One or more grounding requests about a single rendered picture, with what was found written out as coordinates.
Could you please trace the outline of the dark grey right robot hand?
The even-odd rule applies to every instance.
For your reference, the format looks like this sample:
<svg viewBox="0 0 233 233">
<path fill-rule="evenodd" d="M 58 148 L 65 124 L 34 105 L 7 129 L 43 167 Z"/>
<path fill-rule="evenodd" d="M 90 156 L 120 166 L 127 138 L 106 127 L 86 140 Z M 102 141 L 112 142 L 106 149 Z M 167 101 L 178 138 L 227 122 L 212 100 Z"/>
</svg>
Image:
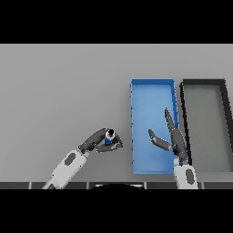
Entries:
<svg viewBox="0 0 233 233">
<path fill-rule="evenodd" d="M 174 121 L 168 111 L 165 108 L 165 119 L 167 121 L 167 128 L 170 133 L 171 142 L 167 142 L 165 139 L 162 139 L 155 135 L 152 129 L 148 130 L 149 137 L 151 142 L 166 151 L 172 150 L 173 154 L 178 157 L 179 165 L 184 165 L 188 163 L 187 157 L 187 147 L 186 141 L 178 127 L 175 126 Z"/>
</svg>

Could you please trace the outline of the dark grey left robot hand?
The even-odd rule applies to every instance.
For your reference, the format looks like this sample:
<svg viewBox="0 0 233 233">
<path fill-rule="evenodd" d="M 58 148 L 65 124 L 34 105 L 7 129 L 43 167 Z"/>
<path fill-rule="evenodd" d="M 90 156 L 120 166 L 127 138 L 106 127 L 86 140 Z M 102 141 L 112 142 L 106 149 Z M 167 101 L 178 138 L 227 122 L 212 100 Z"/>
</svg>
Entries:
<svg viewBox="0 0 233 233">
<path fill-rule="evenodd" d="M 114 151 L 119 147 L 123 146 L 123 142 L 120 136 L 115 131 L 115 138 L 113 143 L 110 145 L 106 145 L 104 142 L 106 132 L 112 128 L 102 128 L 97 130 L 93 135 L 91 135 L 82 145 L 78 148 L 79 150 L 85 154 L 87 151 L 93 151 L 96 149 L 98 153 Z"/>
</svg>

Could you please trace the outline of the blue pipe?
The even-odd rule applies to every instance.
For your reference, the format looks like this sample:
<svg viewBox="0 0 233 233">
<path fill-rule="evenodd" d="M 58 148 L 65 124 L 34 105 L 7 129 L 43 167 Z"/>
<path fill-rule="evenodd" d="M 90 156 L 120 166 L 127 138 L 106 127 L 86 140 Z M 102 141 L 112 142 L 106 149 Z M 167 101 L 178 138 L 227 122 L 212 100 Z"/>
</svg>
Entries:
<svg viewBox="0 0 233 233">
<path fill-rule="evenodd" d="M 109 130 L 106 132 L 106 135 L 105 135 L 105 139 L 104 139 L 105 144 L 106 144 L 106 145 L 112 144 L 114 138 L 115 138 L 115 130 L 114 130 L 114 129 L 109 129 Z"/>
</svg>

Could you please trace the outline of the blue bin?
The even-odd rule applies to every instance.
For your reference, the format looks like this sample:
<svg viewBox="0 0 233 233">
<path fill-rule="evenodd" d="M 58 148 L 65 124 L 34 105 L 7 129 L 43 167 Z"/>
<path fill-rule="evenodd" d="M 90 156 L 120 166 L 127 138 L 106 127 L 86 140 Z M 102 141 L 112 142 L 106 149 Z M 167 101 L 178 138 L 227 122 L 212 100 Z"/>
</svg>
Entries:
<svg viewBox="0 0 233 233">
<path fill-rule="evenodd" d="M 174 125 L 179 127 L 175 80 L 132 78 L 130 88 L 133 173 L 172 174 L 173 152 L 154 146 L 148 130 L 151 129 L 157 137 L 171 142 L 165 108 L 168 109 Z"/>
</svg>

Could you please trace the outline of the dark grey bin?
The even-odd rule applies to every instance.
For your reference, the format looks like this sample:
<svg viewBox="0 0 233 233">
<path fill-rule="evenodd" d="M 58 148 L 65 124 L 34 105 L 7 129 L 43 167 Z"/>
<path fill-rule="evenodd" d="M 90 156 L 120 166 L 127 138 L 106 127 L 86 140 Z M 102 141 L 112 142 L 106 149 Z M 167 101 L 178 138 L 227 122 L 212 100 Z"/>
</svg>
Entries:
<svg viewBox="0 0 233 233">
<path fill-rule="evenodd" d="M 225 79 L 179 85 L 188 161 L 197 172 L 233 172 L 233 118 Z"/>
</svg>

